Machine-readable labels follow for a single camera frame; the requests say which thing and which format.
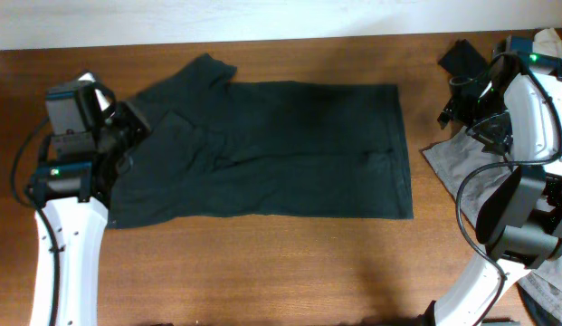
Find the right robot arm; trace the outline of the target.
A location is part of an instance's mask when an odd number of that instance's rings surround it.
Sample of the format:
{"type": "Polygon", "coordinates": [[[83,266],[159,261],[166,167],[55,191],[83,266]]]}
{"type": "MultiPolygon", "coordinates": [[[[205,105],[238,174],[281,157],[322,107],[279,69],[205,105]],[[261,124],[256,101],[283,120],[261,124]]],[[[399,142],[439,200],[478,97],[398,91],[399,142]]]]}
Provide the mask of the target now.
{"type": "Polygon", "coordinates": [[[465,237],[472,259],[420,323],[482,325],[512,285],[562,255],[562,59],[510,36],[490,59],[460,40],[439,63],[450,74],[451,97],[438,123],[459,123],[493,157],[465,174],[456,215],[465,214],[466,190],[482,173],[506,178],[481,203],[474,233],[465,237]]]}

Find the black Nike t-shirt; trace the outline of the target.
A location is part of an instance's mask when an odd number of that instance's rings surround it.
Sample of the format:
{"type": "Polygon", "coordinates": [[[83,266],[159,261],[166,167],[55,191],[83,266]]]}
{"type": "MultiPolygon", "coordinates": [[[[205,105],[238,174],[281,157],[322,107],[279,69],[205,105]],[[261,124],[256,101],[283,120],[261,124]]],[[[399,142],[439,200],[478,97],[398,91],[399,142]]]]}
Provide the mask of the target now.
{"type": "Polygon", "coordinates": [[[396,86],[235,73],[202,55],[129,99],[151,132],[112,188],[116,228],[184,216],[413,217],[396,86]]]}

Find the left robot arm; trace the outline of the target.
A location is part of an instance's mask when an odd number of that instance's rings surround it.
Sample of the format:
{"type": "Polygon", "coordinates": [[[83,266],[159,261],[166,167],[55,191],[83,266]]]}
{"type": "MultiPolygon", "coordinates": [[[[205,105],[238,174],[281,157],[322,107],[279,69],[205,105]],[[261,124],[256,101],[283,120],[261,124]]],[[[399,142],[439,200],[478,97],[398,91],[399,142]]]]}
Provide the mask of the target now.
{"type": "Polygon", "coordinates": [[[38,237],[32,325],[97,322],[100,247],[111,189],[133,167],[129,151],[150,133],[146,118],[127,101],[105,112],[103,126],[89,133],[93,151],[49,159],[53,134],[39,147],[37,169],[24,191],[38,237]]]}

